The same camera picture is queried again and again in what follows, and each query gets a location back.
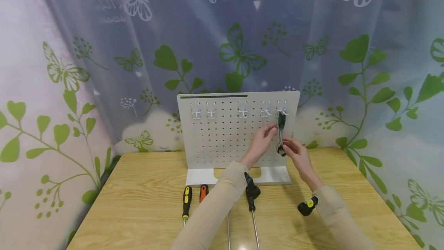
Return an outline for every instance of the yellow screwdriver handle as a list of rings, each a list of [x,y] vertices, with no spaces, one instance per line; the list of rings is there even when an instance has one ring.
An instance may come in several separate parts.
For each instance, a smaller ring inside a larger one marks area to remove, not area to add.
[[[192,204],[193,189],[191,186],[185,186],[183,191],[183,214],[182,218],[190,217],[190,206]]]

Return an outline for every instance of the screwdriver shaft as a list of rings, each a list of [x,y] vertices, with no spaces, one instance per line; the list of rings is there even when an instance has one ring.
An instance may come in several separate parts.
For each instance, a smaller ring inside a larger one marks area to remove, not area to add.
[[[230,212],[227,214],[227,225],[228,225],[228,250],[231,250],[231,241],[230,241]]]
[[[261,250],[261,248],[259,246],[259,238],[257,236],[256,219],[254,218],[254,210],[251,211],[251,214],[252,214],[252,221],[254,223],[254,233],[256,235],[257,250]]]

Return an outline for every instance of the fabric backdrop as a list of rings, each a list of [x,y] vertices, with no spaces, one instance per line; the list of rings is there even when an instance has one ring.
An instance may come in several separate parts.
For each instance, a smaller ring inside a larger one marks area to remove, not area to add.
[[[442,0],[0,0],[0,244],[64,249],[119,154],[183,150],[178,93],[300,90],[293,136],[341,147],[422,248],[444,249],[443,14]]]

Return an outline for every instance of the black tool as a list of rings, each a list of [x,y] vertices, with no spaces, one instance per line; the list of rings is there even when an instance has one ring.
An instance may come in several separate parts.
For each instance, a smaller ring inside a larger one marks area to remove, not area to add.
[[[254,233],[256,235],[257,250],[260,250],[259,238],[257,236],[256,218],[254,218],[254,211],[256,210],[256,206],[254,205],[254,200],[261,194],[261,190],[259,189],[259,187],[254,185],[252,177],[249,176],[249,174],[247,173],[245,173],[245,180],[247,182],[247,188],[245,189],[245,192],[247,195],[248,209],[249,211],[251,211],[252,214]]]

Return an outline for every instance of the screwdriver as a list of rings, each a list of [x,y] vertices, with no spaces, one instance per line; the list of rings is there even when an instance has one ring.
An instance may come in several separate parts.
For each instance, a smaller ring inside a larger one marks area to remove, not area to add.
[[[193,189],[191,186],[185,186],[183,191],[183,226],[187,222],[187,218],[190,217],[190,206],[192,204]]]
[[[208,190],[208,185],[203,184],[203,185],[200,186],[199,203],[202,203],[202,201],[204,200],[205,196],[208,195],[208,192],[210,192]]]

